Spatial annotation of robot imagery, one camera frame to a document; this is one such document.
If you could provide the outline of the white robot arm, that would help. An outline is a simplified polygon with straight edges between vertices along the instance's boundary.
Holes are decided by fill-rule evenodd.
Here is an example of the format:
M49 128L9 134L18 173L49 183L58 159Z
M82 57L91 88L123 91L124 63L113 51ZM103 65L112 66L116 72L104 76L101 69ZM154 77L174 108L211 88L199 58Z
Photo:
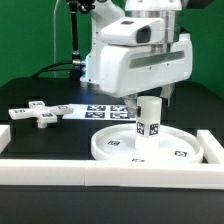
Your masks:
M190 77L193 49L180 26L182 10L204 9L214 0L96 0L91 12L92 48L81 81L122 98L134 117L137 94L160 87L168 99L174 84Z

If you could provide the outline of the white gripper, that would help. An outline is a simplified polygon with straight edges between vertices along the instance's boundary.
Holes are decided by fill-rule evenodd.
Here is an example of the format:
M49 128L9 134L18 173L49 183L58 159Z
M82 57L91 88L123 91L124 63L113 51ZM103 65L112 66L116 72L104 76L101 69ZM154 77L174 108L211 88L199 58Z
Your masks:
M170 105L174 83L188 79L192 67L192 43L188 33L180 35L179 41L172 44L169 53L156 55L152 55L150 45L108 45L103 48L100 56L100 90L117 98L125 96L123 100L128 114L136 118L140 107L135 93L163 86L160 97Z

